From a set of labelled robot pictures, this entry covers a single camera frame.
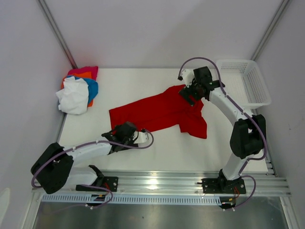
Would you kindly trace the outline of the red t shirt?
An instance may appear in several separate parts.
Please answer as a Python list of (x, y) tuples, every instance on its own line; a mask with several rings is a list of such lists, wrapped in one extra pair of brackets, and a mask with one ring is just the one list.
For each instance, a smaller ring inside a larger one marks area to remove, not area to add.
[(207, 123), (202, 116), (203, 102), (190, 105), (179, 94), (183, 85), (171, 86), (163, 93), (109, 110), (111, 128), (125, 122), (151, 132), (178, 125), (182, 133), (206, 139)]

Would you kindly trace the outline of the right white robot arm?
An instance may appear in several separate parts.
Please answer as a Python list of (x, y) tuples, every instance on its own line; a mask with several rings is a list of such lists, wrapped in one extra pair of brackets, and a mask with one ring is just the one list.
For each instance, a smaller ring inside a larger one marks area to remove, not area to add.
[(254, 115), (239, 106), (225, 91), (221, 79), (213, 80), (209, 68), (180, 70), (178, 80), (185, 86), (180, 96), (191, 106), (205, 98), (214, 104), (233, 126), (230, 149), (232, 154), (225, 167), (219, 171), (218, 178), (204, 178), (204, 193), (232, 193), (233, 188), (244, 181), (242, 172), (250, 161), (257, 161), (256, 155), (267, 150), (266, 121), (262, 115)]

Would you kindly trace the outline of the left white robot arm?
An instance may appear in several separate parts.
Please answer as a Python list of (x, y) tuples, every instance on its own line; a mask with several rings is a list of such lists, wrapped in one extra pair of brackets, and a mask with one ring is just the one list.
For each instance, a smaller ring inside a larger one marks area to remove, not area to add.
[(109, 178), (97, 166), (78, 168), (77, 165), (98, 156), (139, 147), (147, 141), (148, 135), (144, 130), (138, 131), (133, 123), (126, 122), (81, 146), (63, 147), (57, 142), (50, 144), (30, 171), (47, 194), (62, 188), (75, 188), (77, 191), (107, 188), (114, 191)]

